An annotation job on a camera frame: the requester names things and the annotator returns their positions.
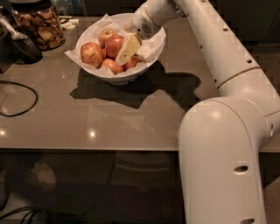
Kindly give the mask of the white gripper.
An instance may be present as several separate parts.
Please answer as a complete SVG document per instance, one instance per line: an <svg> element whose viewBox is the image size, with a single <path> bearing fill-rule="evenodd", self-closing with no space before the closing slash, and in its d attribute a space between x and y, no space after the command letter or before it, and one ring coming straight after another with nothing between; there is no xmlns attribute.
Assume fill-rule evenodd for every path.
<svg viewBox="0 0 280 224"><path fill-rule="evenodd" d="M142 4L125 25L128 35L124 38L122 48L115 58L120 66L126 64L137 53L142 45L140 39L150 39L160 30L160 27L155 25L148 16L146 7L146 3Z"/></svg>

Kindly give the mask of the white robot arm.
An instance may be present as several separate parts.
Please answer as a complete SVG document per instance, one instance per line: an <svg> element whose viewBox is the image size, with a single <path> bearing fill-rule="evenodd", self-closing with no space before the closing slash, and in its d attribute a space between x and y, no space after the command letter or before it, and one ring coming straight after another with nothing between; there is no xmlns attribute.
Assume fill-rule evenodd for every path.
<svg viewBox="0 0 280 224"><path fill-rule="evenodd" d="M267 224L259 150L280 129L280 97L208 0L146 0L127 23L117 57L186 15L218 90L180 125L178 156L186 224Z"/></svg>

